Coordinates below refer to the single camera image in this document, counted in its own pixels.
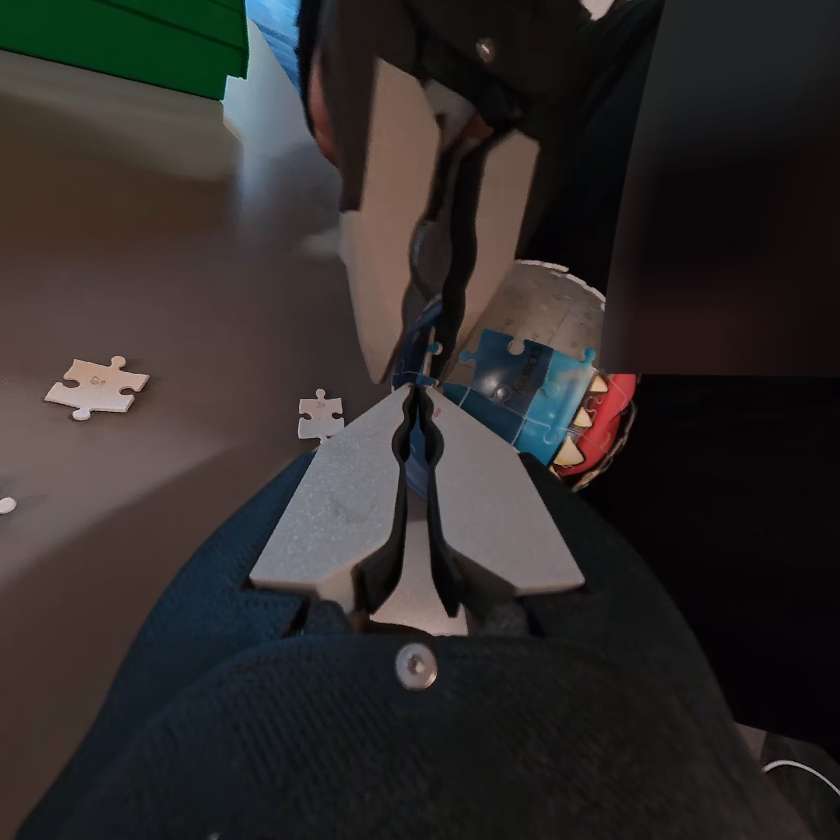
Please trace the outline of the blue puzzle ball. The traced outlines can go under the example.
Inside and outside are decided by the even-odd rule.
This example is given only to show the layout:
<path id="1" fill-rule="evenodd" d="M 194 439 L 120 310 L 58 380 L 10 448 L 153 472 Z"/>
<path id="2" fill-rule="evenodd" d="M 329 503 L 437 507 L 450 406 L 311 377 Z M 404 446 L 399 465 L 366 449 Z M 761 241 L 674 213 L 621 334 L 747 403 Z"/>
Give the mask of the blue puzzle ball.
<path id="1" fill-rule="evenodd" d="M 573 490 L 606 471 L 635 423 L 638 382 L 602 366 L 606 296 L 563 266 L 520 260 L 447 370 L 437 372 L 442 304 L 434 295 L 415 317 L 392 389 L 435 386 Z"/>

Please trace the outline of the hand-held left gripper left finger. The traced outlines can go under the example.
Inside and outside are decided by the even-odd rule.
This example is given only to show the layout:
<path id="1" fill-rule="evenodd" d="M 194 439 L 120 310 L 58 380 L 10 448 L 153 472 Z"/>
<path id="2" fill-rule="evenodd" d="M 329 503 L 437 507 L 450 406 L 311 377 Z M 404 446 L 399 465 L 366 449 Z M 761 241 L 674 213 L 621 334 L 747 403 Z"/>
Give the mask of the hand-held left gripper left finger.
<path id="1" fill-rule="evenodd" d="M 403 571 L 417 388 L 403 385 L 322 444 L 250 572 L 260 590 L 375 613 Z"/>

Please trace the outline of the green storage box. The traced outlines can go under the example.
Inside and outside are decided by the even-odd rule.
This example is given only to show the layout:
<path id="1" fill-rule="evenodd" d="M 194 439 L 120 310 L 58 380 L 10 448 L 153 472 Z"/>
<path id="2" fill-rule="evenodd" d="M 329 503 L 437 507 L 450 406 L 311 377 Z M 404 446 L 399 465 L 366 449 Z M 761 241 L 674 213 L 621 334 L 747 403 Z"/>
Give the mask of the green storage box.
<path id="1" fill-rule="evenodd" d="M 243 1 L 2 1 L 1 48 L 212 100 L 249 64 Z"/>

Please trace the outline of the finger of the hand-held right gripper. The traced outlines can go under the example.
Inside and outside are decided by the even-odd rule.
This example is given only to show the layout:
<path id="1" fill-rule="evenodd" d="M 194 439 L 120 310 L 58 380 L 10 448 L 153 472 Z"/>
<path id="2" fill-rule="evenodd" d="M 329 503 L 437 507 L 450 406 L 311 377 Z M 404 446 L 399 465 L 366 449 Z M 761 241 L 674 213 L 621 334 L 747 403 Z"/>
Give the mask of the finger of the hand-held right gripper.
<path id="1" fill-rule="evenodd" d="M 389 375 L 401 342 L 417 226 L 427 212 L 440 150 L 458 134 L 459 95 L 435 81 L 424 86 L 377 59 L 360 204 L 340 220 L 340 255 L 374 383 Z"/>
<path id="2" fill-rule="evenodd" d="M 463 153 L 448 215 L 450 260 L 435 339 L 442 380 L 495 297 L 516 258 L 539 144 L 510 130 Z"/>

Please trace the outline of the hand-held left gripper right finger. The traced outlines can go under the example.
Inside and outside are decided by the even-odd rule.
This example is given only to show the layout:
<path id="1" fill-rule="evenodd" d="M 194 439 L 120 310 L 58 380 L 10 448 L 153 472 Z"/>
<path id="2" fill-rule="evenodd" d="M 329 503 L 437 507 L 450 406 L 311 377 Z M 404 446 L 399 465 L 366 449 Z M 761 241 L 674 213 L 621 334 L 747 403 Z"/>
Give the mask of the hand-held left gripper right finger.
<path id="1" fill-rule="evenodd" d="M 426 444 L 427 528 L 446 613 L 585 584 L 519 452 L 433 387 L 418 391 Z"/>

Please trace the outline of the person's right hand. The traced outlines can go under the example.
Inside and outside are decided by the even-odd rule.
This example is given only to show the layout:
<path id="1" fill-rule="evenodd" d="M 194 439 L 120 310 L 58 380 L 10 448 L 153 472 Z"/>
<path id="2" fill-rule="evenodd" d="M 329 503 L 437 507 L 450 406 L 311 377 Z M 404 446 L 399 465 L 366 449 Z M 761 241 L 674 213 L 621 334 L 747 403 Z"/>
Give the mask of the person's right hand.
<path id="1" fill-rule="evenodd" d="M 319 47 L 313 50 L 311 56 L 307 102 L 311 134 L 322 156 L 340 172 L 340 155 L 333 135 L 327 102 L 323 94 L 321 50 Z"/>

